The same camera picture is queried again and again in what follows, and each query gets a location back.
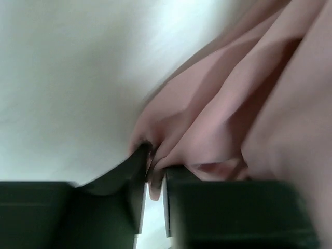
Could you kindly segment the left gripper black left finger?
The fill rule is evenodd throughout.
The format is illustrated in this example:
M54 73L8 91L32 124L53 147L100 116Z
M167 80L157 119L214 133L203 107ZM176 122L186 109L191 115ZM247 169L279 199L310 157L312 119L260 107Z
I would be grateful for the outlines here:
M149 153L142 144L83 186L1 182L1 248L135 248Z

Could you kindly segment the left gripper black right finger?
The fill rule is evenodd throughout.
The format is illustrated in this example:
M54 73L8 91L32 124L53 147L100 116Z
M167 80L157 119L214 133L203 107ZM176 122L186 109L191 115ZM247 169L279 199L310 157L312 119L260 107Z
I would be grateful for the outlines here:
M294 188L278 181L205 182L185 167L165 170L172 248L318 248Z

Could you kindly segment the pink trousers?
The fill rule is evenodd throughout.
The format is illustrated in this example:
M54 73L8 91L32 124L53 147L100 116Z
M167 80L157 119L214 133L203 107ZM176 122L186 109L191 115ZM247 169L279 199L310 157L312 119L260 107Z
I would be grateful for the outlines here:
M331 1L257 1L147 104L131 150L145 141L153 200L177 164L203 180L281 179L331 248Z

